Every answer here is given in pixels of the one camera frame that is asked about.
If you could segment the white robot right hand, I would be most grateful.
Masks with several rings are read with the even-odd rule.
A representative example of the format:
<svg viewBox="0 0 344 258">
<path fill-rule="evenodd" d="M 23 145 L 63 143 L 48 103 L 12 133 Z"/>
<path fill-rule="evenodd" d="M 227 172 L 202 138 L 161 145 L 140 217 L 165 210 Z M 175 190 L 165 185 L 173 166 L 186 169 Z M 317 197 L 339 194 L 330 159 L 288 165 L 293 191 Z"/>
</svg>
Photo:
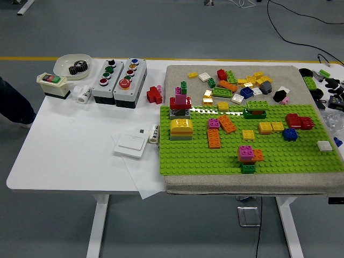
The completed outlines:
<svg viewBox="0 0 344 258">
<path fill-rule="evenodd" d="M 328 89 L 328 92 L 335 95 L 343 94 L 343 87 L 340 85 L 340 81 L 333 78 L 325 79 L 325 87 Z"/>
</svg>

